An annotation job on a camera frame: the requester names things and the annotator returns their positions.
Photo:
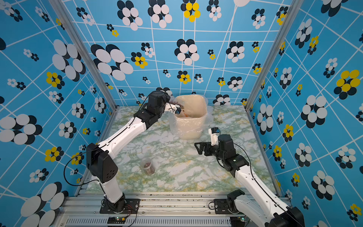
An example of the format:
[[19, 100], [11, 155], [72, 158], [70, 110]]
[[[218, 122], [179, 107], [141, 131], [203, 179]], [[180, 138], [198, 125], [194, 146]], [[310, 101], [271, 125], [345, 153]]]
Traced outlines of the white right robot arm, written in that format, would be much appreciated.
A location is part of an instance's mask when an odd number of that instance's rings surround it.
[[258, 227], [303, 227], [302, 212], [297, 207], [290, 207], [277, 197], [255, 174], [249, 157], [236, 152], [239, 146], [229, 134], [211, 134], [210, 142], [194, 144], [199, 155], [214, 156], [221, 166], [240, 182], [254, 198], [241, 190], [228, 194], [227, 203], [233, 214], [243, 213]]

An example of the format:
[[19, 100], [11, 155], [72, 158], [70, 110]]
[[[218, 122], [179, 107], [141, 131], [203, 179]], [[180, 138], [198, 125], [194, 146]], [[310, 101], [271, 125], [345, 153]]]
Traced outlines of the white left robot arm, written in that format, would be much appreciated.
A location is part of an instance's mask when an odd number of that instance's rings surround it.
[[179, 114], [181, 111], [182, 105], [173, 103], [166, 92], [153, 91], [125, 126], [97, 145], [91, 143], [87, 146], [87, 169], [100, 183], [105, 205], [111, 211], [121, 213], [126, 207], [125, 195], [116, 179], [118, 166], [114, 159], [129, 142], [156, 123], [164, 112]]

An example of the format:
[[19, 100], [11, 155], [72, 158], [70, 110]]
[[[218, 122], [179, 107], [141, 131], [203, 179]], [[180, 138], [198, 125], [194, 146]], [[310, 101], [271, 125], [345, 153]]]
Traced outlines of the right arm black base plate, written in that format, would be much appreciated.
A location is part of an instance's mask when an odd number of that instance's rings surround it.
[[237, 211], [236, 208], [230, 208], [230, 204], [227, 199], [214, 199], [213, 210], [218, 215], [244, 215], [244, 213]]

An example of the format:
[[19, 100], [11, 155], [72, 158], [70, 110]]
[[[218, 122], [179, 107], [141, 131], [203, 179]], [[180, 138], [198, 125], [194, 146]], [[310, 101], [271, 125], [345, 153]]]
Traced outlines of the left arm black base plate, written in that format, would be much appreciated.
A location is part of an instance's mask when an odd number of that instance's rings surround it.
[[101, 202], [100, 214], [137, 214], [140, 207], [140, 199], [123, 199], [117, 203], [111, 203], [106, 198]]

